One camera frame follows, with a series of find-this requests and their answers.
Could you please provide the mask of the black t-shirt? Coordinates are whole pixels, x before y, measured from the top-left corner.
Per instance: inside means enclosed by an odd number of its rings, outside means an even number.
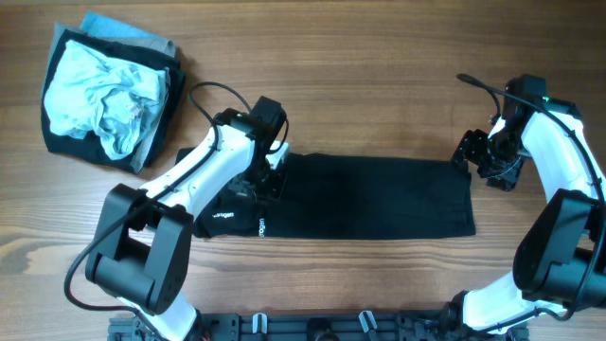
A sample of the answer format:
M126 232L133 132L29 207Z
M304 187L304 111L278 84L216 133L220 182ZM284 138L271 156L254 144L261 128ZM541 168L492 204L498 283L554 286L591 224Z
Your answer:
M195 236L411 240L476 232L471 176L447 161L291 153L285 167L279 202L223 189L196 219Z

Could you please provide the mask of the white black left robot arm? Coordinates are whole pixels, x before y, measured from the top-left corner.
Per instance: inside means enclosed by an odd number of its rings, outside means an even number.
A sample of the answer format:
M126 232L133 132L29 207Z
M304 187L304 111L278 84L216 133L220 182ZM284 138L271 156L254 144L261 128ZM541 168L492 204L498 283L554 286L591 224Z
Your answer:
M111 340L205 340L200 311L184 285L196 225L225 195L252 207L279 199L288 146L277 104L249 113L227 109L211 120L206 139L171 170L141 188L118 185L107 195L85 265L85 276L122 301L130 318L113 318Z

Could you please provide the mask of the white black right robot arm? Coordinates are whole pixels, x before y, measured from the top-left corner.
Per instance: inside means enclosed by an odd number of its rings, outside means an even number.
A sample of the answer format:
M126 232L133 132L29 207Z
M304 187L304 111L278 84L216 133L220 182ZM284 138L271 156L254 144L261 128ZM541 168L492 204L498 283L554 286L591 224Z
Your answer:
M442 311L444 333L487 339L532 318L570 319L605 306L605 176L572 102L509 102L488 133L468 131L453 155L477 165L488 185L511 190L532 159L547 205L517 248L512 269L460 293Z

